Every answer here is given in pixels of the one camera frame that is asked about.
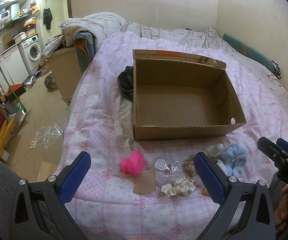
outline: bottle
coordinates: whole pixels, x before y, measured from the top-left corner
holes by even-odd
[[[224,145],[219,143],[215,146],[204,148],[201,150],[201,152],[204,152],[208,158],[218,158],[219,153],[221,152],[221,150],[223,150],[223,148],[224,148]]]

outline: green mop handle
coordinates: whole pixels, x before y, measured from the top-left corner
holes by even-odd
[[[20,101],[20,99],[19,99],[18,96],[15,94],[14,90],[12,89],[11,85],[9,84],[8,80],[6,79],[6,76],[4,75],[4,72],[3,72],[2,68],[1,68],[1,65],[0,65],[0,72],[2,73],[3,78],[5,79],[5,81],[6,81],[7,85],[8,85],[8,87],[9,87],[9,89],[11,90],[11,92],[13,93],[13,95],[15,96],[15,98],[20,102],[20,105],[21,105],[24,113],[26,114],[27,110],[26,110],[25,106],[22,104],[22,102]]]

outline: hanging black clothing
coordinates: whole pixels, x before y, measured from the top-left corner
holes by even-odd
[[[53,16],[51,13],[51,9],[47,8],[43,11],[43,24],[46,24],[46,30],[51,29],[51,22],[53,20]]]

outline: teal headboard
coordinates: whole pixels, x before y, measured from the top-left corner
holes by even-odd
[[[248,46],[242,41],[234,38],[231,35],[224,34],[223,40],[226,41],[229,45],[231,45],[235,50],[239,53],[243,54],[246,57],[249,57],[258,63],[264,65],[270,72],[272,72],[276,77],[279,77],[280,70],[276,69],[275,65],[272,63],[270,59],[265,57],[263,54],[258,52],[256,49]]]

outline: washing machine door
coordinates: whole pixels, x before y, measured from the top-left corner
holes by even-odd
[[[28,48],[28,58],[31,61],[37,61],[41,58],[41,47],[38,43],[33,43]]]

